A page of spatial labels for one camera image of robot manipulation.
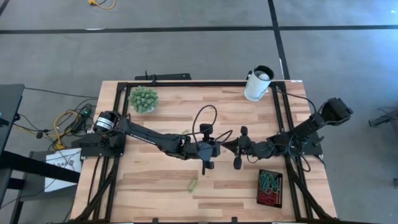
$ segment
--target gray carpet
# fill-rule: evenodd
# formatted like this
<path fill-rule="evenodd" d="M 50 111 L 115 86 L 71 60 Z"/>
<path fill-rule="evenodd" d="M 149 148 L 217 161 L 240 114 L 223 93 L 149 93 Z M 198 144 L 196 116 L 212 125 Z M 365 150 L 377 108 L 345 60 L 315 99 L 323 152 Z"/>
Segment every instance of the gray carpet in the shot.
<path fill-rule="evenodd" d="M 396 1 L 278 0 L 275 8 L 280 26 L 398 24 Z M 0 16 L 0 30 L 271 25 L 266 0 L 117 0 L 110 11 L 79 0 L 10 0 Z M 390 124 L 368 126 L 382 115 L 379 107 L 398 106 L 397 32 L 281 32 L 291 79 L 304 81 L 317 106 L 341 97 L 354 110 L 346 124 L 320 131 L 333 200 L 344 220 L 397 220 L 396 135 Z M 97 96 L 103 80 L 132 80 L 145 70 L 189 72 L 197 80 L 242 79 L 260 64 L 283 78 L 273 31 L 0 35 L 2 83 L 82 95 Z M 81 100 L 26 90 L 20 113 L 49 128 Z M 27 156 L 48 146 L 13 129 L 6 149 Z M 15 196 L 8 190 L 4 202 Z M 20 223 L 60 222 L 71 204 L 71 198 L 26 203 Z M 0 210 L 1 223 L 11 211 L 12 205 Z"/>

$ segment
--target white cup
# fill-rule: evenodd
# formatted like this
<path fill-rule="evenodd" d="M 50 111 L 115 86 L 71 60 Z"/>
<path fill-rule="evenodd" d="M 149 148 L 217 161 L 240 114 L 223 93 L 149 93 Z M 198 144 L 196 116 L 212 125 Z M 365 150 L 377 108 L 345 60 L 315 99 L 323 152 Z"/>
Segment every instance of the white cup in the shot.
<path fill-rule="evenodd" d="M 244 95 L 250 101 L 259 101 L 268 92 L 274 72 L 267 66 L 259 65 L 248 74 Z"/>

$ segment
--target succulent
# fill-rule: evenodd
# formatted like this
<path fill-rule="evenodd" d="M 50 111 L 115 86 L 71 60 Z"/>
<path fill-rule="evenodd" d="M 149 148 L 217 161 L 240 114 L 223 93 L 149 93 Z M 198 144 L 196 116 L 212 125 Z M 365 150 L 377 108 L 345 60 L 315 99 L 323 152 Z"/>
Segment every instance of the succulent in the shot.
<path fill-rule="evenodd" d="M 129 99 L 134 107 L 134 110 L 140 114 L 151 112 L 159 103 L 157 92 L 144 86 L 135 88 L 132 91 Z"/>

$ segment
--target small green piece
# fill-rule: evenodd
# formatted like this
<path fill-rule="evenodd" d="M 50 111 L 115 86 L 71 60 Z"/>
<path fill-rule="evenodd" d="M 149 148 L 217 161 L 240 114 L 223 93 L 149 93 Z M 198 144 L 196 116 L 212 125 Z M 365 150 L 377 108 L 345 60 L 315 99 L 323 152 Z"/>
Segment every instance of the small green piece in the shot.
<path fill-rule="evenodd" d="M 133 105 L 134 110 L 140 114 L 151 112 L 159 104 L 157 92 L 144 86 L 139 86 L 133 89 L 129 100 Z"/>
<path fill-rule="evenodd" d="M 198 185 L 198 179 L 197 178 L 192 179 L 191 182 L 189 182 L 188 184 L 188 192 L 192 193 L 193 190 L 195 190 L 195 188 L 197 187 L 197 185 Z"/>

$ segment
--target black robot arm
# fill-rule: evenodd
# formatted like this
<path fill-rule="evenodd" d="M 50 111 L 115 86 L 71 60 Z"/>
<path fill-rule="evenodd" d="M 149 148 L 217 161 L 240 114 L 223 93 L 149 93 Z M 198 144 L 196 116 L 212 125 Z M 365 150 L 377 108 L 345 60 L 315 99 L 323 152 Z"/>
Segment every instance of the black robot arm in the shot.
<path fill-rule="evenodd" d="M 191 142 L 189 135 L 161 134 L 131 122 L 129 115 L 121 117 L 117 112 L 104 111 L 99 114 L 93 131 L 94 133 L 86 134 L 72 144 L 82 147 L 82 150 L 106 148 L 109 151 L 117 151 L 124 146 L 123 139 L 129 135 L 157 146 L 168 156 L 183 160 L 200 159 L 206 169 L 214 168 L 214 163 L 210 162 L 210 159 L 220 154 L 220 142 L 210 137 L 213 132 L 211 124 L 201 124 L 200 133 L 204 138 L 202 141 Z"/>
<path fill-rule="evenodd" d="M 268 159 L 271 156 L 279 156 L 288 153 L 290 147 L 300 150 L 307 143 L 310 134 L 317 132 L 326 125 L 338 126 L 350 119 L 353 111 L 346 106 L 340 98 L 332 98 L 326 101 L 318 111 L 309 119 L 296 126 L 293 130 L 276 134 L 266 141 L 255 143 L 248 137 L 248 129 L 241 128 L 241 136 L 234 141 L 226 142 L 224 147 L 234 153 L 234 168 L 240 169 L 242 155 Z"/>

